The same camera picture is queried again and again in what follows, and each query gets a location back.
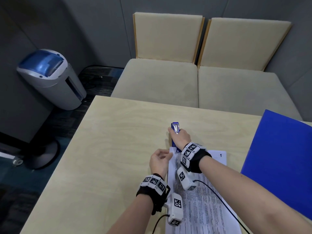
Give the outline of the blue folder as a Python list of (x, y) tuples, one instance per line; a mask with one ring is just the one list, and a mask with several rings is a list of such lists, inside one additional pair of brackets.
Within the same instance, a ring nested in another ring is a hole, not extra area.
[(312, 126), (265, 110), (241, 173), (312, 220)]

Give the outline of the beige cushioned chair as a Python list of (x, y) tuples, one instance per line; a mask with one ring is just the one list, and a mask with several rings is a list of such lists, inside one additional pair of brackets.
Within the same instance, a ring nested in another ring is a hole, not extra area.
[(136, 56), (111, 97), (198, 108), (195, 60), (204, 20), (202, 15), (135, 12)]
[(258, 116), (271, 110), (302, 121), (278, 76), (264, 71), (291, 26), (280, 20), (210, 19), (198, 60), (199, 108)]

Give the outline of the black round table base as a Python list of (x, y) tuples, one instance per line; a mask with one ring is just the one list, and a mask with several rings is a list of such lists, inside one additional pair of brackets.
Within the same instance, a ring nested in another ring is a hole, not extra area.
[(36, 145), (26, 151), (23, 164), (31, 170), (48, 167), (56, 160), (60, 153), (60, 144), (56, 139)]

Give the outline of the white caster foot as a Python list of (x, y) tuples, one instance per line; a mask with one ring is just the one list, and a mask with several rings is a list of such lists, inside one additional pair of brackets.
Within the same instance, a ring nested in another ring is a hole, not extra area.
[(12, 163), (14, 166), (20, 166), (24, 162), (24, 156), (23, 155), (12, 155), (4, 152), (0, 152), (0, 157), (10, 159), (12, 160)]

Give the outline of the black marker wristband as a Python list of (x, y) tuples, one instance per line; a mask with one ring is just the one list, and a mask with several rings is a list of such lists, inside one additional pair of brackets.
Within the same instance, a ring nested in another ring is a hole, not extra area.
[(187, 171), (192, 173), (201, 174), (199, 163), (205, 157), (212, 157), (205, 147), (198, 143), (190, 142), (185, 145), (181, 152), (181, 166)]
[(147, 195), (153, 202), (153, 210), (151, 215), (161, 212), (162, 207), (168, 200), (170, 187), (166, 181), (157, 173), (148, 175), (140, 184), (136, 196), (139, 194)]

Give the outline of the white paper shredder blue lid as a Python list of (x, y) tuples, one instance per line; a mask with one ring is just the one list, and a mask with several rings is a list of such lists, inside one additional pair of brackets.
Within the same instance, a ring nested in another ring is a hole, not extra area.
[(71, 64), (57, 51), (32, 52), (18, 64), (17, 72), (62, 110), (78, 108), (87, 95)]

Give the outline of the blue stapler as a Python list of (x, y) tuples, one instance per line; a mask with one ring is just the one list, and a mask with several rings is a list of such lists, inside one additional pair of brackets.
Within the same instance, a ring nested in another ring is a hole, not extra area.
[[(178, 122), (172, 122), (171, 123), (171, 128), (174, 131), (175, 134), (179, 134), (180, 132), (180, 128), (179, 128), (179, 123)], [(171, 144), (172, 147), (176, 149), (177, 153), (181, 153), (182, 151), (176, 146), (175, 142), (173, 141), (173, 139), (171, 139)]]

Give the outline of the person's left hand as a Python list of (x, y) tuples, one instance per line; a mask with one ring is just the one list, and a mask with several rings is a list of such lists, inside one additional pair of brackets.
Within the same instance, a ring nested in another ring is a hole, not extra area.
[(170, 153), (169, 149), (157, 149), (150, 157), (150, 171), (151, 174), (158, 174), (165, 180), (169, 169), (169, 160), (160, 159), (161, 153)]

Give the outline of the person's right forearm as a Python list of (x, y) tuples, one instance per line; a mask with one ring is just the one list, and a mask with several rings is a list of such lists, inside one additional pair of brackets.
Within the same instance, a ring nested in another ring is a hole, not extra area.
[(245, 175), (209, 156), (198, 166), (253, 234), (312, 234), (312, 224)]

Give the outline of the person's right hand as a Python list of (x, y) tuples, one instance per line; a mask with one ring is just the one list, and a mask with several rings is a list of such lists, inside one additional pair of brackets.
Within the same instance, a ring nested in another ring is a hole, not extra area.
[(176, 137), (171, 137), (171, 139), (173, 139), (173, 141), (175, 142), (176, 146), (180, 150), (183, 150), (184, 147), (191, 142), (190, 135), (184, 129), (180, 129), (179, 134), (176, 134)]

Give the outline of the printed paper sheets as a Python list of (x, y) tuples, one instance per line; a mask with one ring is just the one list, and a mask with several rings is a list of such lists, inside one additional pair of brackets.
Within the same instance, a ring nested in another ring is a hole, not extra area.
[(220, 201), (221, 195), (203, 174), (195, 174), (198, 183), (194, 190), (184, 190), (177, 175), (180, 168), (180, 153), (170, 147), (174, 155), (169, 162), (167, 182), (171, 193), (182, 197), (184, 220), (178, 227), (166, 223), (165, 234), (242, 234), (236, 213), (222, 199), (232, 214)]

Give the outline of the person's left forearm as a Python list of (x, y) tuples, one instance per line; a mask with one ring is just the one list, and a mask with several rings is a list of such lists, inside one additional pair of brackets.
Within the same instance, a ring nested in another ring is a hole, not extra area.
[(137, 195), (106, 234), (145, 234), (153, 208), (150, 196)]

